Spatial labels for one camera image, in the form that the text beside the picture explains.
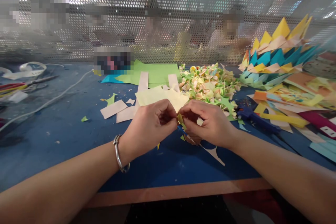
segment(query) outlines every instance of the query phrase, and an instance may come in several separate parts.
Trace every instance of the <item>silver bangle bracelet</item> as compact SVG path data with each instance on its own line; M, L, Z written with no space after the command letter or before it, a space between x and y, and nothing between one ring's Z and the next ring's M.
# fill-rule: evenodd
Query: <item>silver bangle bracelet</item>
M118 152L118 143L119 143L119 138L120 137L121 137L121 135L116 135L114 140L113 140L113 144L115 145L115 149L116 149L115 150L115 155L117 157L117 162L118 162L118 165L119 165L119 169L121 170L122 173L126 173L126 172L129 171L131 163L128 164L127 170L121 164L120 157L119 157L119 152Z

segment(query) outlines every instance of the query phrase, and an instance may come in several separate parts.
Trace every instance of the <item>wooden table edge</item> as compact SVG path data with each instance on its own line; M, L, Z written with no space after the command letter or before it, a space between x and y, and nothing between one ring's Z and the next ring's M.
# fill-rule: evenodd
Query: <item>wooden table edge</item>
M208 182L168 187L153 187L113 192L99 192L87 203L86 208L107 207L149 201L170 200L217 194L240 193L271 189L272 186L264 178L249 178Z

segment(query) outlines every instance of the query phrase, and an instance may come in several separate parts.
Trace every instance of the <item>cable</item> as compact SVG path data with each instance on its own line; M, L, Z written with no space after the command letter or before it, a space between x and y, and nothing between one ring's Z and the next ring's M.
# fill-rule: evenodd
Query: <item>cable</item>
M68 87L66 90L64 90L59 96L56 96L54 98L52 98L50 101L47 101L46 103L44 103L41 107L39 107L38 109L32 111L32 112L29 112L27 114L23 114L23 115L20 115L18 117L15 117L14 119L10 120L8 123L6 123L4 126L2 126L0 128L0 132L3 131L4 128L6 128L9 124L11 124L12 122L16 121L17 119L20 119L22 117L25 117L25 116L29 116L31 114L34 114L36 113L37 111L40 111L41 109L43 109L44 107L48 106L49 104L51 104L53 101L55 101L56 99L60 98L62 95L64 95L69 89L73 88L74 86L76 86L79 82L82 81L82 79L89 73L91 73L92 70L90 70L89 72L85 73L80 79L79 81L77 81L75 84L71 85L70 87Z

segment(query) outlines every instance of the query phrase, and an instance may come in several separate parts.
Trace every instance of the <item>person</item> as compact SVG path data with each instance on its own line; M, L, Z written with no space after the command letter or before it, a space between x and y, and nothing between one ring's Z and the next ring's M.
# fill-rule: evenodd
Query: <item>person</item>
M179 113L188 130L241 156L311 222L335 222L334 172L236 129L217 106L191 100ZM176 130L176 116L166 99L140 107L118 144L123 166ZM195 123L198 117L202 126ZM68 223L118 170L113 142L89 150L2 192L0 220Z

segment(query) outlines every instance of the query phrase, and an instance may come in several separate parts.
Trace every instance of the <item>blue table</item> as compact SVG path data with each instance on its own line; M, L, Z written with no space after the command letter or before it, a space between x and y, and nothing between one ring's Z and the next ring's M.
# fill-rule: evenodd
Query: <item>blue table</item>
M92 66L86 64L67 65L65 68L48 66L45 76L52 71L59 77L49 81L46 88L9 107L1 117L13 118L40 107L77 82L90 69ZM99 83L103 78L88 74L58 101L17 124L12 132L1 138L0 191L125 132L130 121L116 124L116 116L104 120L100 109L106 106L106 102L100 99L107 99L113 93L118 95L116 100L126 102L129 98L135 99L138 86ZM2 78L0 82L6 83L7 80ZM254 89L245 87L234 99L242 99L252 93ZM89 121L81 122L84 116ZM253 135L290 150L275 136L257 130L248 122L245 127ZM336 170L333 162L309 148L310 141L306 137L296 129L293 131L294 134L283 131L281 135L295 150L328 169ZM129 173L117 173L110 178L88 206L271 188L255 169L231 151L217 149L218 156L226 164L224 167L201 147L192 146L180 137L181 133L175 131L161 143L159 150L155 148L134 160Z

